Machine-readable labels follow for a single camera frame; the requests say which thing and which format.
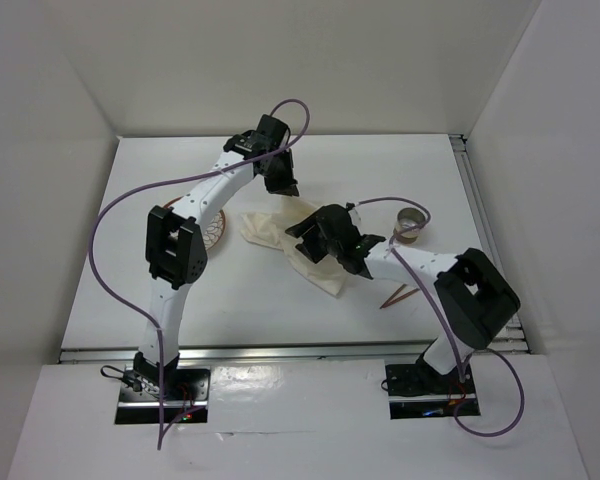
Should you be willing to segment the floral plate with orange rim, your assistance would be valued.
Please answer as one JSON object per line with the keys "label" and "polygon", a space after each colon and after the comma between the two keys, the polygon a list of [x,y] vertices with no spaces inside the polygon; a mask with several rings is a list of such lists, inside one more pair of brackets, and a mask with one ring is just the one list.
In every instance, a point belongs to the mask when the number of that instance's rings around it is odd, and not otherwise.
{"label": "floral plate with orange rim", "polygon": [[[165,209],[173,210],[173,206],[181,200],[182,197],[177,197],[170,202],[163,205]],[[205,250],[211,250],[215,245],[217,245],[225,233],[227,226],[227,219],[225,216],[224,210],[219,210],[219,212],[213,217],[212,220],[207,225],[206,230],[203,232],[203,242],[205,246]],[[176,231],[171,232],[169,234],[169,239],[173,242],[177,243],[179,237],[179,233]]]}

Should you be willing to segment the cream cloth napkin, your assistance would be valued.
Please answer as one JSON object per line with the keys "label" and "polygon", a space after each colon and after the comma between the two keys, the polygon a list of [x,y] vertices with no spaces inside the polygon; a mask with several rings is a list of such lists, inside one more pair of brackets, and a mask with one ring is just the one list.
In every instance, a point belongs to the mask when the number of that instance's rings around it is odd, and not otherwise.
{"label": "cream cloth napkin", "polygon": [[312,263],[296,249],[299,240],[285,233],[287,228],[317,209],[302,198],[283,197],[278,210],[273,213],[242,213],[240,234],[248,243],[281,251],[300,276],[332,297],[338,297],[347,278],[343,268],[332,257],[325,257],[318,264]]}

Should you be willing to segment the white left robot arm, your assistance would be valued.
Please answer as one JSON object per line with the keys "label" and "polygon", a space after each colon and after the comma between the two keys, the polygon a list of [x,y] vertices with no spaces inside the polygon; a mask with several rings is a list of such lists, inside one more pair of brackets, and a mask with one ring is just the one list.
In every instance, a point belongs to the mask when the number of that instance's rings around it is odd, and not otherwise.
{"label": "white left robot arm", "polygon": [[207,266],[203,234],[211,221],[258,175],[271,194],[299,194],[291,151],[281,149],[289,137],[286,123],[264,114],[255,129],[225,143],[210,178],[173,205],[149,212],[145,257],[152,277],[149,314],[154,321],[145,330],[133,369],[152,397],[164,399],[176,390],[179,329],[189,290]]}

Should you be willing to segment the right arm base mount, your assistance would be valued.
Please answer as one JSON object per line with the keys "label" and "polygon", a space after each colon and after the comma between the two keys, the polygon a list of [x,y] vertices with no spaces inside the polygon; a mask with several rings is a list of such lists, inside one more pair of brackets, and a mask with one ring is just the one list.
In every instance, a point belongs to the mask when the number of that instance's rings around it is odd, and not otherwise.
{"label": "right arm base mount", "polygon": [[460,417],[481,414],[470,367],[464,382],[456,370],[438,376],[416,364],[388,364],[385,375],[380,387],[392,420],[452,417],[455,409]]}

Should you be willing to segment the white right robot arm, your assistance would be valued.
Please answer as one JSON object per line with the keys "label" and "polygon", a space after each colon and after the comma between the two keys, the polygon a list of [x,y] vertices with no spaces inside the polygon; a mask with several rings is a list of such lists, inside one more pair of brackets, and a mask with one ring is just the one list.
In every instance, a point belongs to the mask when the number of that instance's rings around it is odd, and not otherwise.
{"label": "white right robot arm", "polygon": [[492,343],[520,309],[520,299],[484,252],[434,253],[363,234],[352,209],[321,207],[285,232],[313,263],[331,256],[352,275],[412,285],[423,293],[442,332],[406,372],[388,375],[387,389],[406,397],[441,394],[465,380],[468,358]]}

